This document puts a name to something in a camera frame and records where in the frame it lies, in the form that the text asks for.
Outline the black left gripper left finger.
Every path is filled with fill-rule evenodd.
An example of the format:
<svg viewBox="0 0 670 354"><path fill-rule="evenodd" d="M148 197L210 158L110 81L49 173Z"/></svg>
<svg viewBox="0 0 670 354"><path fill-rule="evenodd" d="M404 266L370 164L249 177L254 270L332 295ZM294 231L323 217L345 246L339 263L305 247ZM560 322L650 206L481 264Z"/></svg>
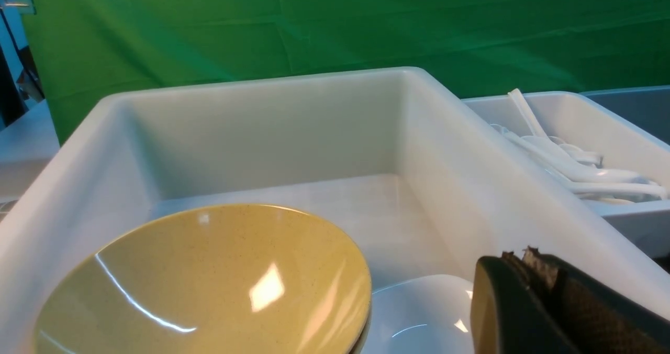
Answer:
<svg viewBox="0 0 670 354"><path fill-rule="evenodd" d="M476 262L471 332L476 353L579 353L546 309L538 277L513 253Z"/></svg>

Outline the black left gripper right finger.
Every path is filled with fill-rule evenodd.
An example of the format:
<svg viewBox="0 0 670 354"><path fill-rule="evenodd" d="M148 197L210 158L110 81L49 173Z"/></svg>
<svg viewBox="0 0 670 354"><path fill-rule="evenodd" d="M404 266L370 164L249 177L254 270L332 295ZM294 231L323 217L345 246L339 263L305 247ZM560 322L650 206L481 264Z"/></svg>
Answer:
<svg viewBox="0 0 670 354"><path fill-rule="evenodd" d="M541 313L574 352L668 353L666 318L537 248L522 264Z"/></svg>

